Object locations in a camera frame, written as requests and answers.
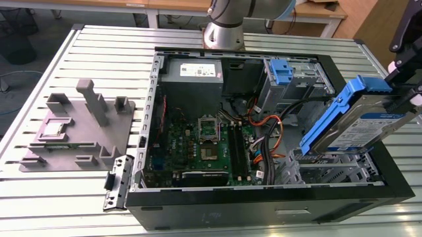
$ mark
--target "slotted metal worktable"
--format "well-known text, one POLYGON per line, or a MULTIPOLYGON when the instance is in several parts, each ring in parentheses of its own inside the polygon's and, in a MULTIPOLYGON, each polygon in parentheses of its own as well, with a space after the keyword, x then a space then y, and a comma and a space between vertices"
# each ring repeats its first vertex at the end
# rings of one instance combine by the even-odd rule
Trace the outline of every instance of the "slotted metal worktable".
MULTIPOLYGON (((344 79, 384 76, 366 47, 352 40, 246 34, 247 51, 327 54, 344 79)), ((155 46, 202 47, 198 31, 85 26, 72 30, 0 143, 0 236, 145 234, 129 212, 103 213, 105 171, 21 173, 19 161, 47 114, 51 93, 81 98, 80 78, 105 99, 136 103, 127 153, 135 155, 155 46)), ((339 224, 176 231, 168 236, 411 236, 422 233, 422 129, 409 123, 384 139, 417 197, 378 207, 339 224)))

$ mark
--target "blue drive bay latch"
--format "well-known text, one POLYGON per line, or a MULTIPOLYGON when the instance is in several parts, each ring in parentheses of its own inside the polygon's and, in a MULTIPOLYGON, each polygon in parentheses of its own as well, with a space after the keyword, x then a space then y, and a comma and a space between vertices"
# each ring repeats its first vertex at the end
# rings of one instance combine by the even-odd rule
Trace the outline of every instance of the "blue drive bay latch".
POLYGON ((288 85, 292 79, 292 67, 288 66, 287 61, 283 59, 271 59, 270 64, 275 83, 278 85, 288 85))
POLYGON ((338 116, 342 116, 347 113, 351 104, 351 98, 354 95, 362 92, 391 92, 393 89, 386 83, 386 81, 380 78, 370 78, 358 76, 355 79, 351 79, 342 92, 338 94, 334 99, 332 104, 328 109, 323 113, 320 119, 316 121, 314 127, 303 136, 300 141, 300 149, 302 153, 307 155, 311 150, 311 146, 320 137, 322 133, 327 128, 332 126, 338 116))

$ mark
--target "power supply label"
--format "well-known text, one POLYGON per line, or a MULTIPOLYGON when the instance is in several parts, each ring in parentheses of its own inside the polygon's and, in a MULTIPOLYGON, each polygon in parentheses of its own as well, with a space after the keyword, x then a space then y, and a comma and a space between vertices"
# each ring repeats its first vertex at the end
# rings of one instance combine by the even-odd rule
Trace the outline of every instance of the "power supply label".
POLYGON ((214 64, 183 63, 180 65, 182 77, 212 77, 215 78, 214 64))
POLYGON ((363 147, 405 115, 367 113, 344 130, 327 147, 328 151, 351 151, 363 147))

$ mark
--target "ram slot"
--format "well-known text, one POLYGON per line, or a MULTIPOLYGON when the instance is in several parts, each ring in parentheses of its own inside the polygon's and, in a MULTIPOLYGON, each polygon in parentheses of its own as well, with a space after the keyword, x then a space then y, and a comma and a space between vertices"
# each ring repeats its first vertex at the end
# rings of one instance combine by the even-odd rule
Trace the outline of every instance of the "ram slot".
POLYGON ((231 125, 227 127, 230 162, 232 178, 242 180, 248 176, 248 166, 246 158, 246 149, 243 142, 242 127, 231 125))

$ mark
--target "expansion slot bracket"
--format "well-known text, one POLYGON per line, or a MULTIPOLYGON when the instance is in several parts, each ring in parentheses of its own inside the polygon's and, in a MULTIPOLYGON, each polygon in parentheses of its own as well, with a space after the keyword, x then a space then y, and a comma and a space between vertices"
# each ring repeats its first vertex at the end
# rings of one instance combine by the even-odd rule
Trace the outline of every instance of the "expansion slot bracket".
POLYGON ((104 188, 107 189, 103 211, 124 211, 124 200, 132 174, 133 157, 117 157, 112 170, 107 174, 104 188))

